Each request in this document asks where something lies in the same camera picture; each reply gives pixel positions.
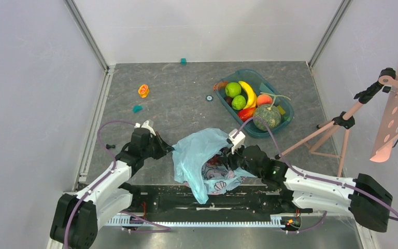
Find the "light blue plastic bag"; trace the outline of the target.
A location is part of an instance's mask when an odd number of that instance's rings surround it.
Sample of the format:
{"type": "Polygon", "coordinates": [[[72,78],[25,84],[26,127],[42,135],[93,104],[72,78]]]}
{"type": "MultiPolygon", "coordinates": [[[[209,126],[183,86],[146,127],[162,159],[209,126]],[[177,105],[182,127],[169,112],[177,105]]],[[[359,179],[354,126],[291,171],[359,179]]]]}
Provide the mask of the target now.
{"type": "Polygon", "coordinates": [[[189,187],[200,204],[210,195],[233,190],[254,175],[243,169],[232,170],[224,164],[209,167],[214,155],[223,155],[228,147],[228,134],[217,128],[206,128],[179,140],[173,148],[174,180],[189,187]]]}

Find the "green netted fake melon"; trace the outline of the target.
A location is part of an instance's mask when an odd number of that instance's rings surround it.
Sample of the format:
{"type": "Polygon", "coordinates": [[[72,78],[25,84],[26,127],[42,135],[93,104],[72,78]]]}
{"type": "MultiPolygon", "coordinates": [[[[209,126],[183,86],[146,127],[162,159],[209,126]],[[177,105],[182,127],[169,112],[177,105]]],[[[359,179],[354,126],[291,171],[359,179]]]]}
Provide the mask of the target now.
{"type": "Polygon", "coordinates": [[[281,113],[279,109],[274,105],[261,105],[253,113],[254,125],[262,130],[267,131],[266,125],[264,125],[257,118],[262,119],[269,127],[270,130],[278,127],[281,123],[281,113]]]}

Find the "pink fake peach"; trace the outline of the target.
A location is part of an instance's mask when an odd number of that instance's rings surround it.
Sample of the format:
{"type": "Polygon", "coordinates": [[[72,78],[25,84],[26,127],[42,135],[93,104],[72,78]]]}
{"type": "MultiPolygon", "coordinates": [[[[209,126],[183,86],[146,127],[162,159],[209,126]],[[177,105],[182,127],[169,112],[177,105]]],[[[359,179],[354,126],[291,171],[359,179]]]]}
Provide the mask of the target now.
{"type": "Polygon", "coordinates": [[[271,105],[273,104],[273,97],[268,94],[260,94],[257,96],[257,107],[262,105],[271,105]]]}

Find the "green fake apple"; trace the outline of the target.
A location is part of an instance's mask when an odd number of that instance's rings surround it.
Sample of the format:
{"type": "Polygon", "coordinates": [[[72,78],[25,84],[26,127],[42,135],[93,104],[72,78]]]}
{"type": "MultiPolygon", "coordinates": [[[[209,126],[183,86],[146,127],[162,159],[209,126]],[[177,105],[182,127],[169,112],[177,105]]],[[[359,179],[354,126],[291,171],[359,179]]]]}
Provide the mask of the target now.
{"type": "Polygon", "coordinates": [[[237,82],[230,82],[225,86],[225,94],[228,97],[234,98],[241,94],[241,86],[237,82]]]}

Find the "dark red fake grapes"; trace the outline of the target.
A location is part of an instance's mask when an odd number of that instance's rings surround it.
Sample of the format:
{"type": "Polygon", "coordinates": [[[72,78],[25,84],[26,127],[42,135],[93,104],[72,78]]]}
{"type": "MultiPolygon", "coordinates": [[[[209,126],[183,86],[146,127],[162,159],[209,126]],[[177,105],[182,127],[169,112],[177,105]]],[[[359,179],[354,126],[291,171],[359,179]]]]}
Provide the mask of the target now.
{"type": "Polygon", "coordinates": [[[220,156],[219,155],[214,155],[212,158],[210,158],[206,164],[209,167],[217,167],[219,165],[222,165],[222,162],[220,161],[220,156]]]}

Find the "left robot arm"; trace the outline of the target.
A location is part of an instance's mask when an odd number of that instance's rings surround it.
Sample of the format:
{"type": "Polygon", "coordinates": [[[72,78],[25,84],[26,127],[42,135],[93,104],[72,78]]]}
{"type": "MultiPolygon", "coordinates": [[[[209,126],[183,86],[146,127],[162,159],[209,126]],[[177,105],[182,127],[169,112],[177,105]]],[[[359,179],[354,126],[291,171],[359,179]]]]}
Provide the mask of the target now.
{"type": "Polygon", "coordinates": [[[82,190],[59,198],[49,237],[64,248],[90,248],[111,218],[125,209],[133,212],[141,207],[142,197],[127,181],[146,159],[158,160],[172,151],[152,128],[135,128],[131,140],[102,175],[82,190]]]}

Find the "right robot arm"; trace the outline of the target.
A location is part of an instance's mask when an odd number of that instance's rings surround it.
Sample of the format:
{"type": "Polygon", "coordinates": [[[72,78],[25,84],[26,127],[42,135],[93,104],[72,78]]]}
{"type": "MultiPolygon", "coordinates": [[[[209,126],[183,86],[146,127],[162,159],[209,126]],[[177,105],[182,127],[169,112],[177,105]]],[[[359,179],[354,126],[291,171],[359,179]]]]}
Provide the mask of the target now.
{"type": "Polygon", "coordinates": [[[288,166],[272,159],[259,146],[225,149],[219,160],[233,171],[244,170],[269,188],[280,191],[279,206],[286,212],[312,209],[352,216],[361,226],[386,232],[393,196],[373,177],[335,177],[288,166]]]}

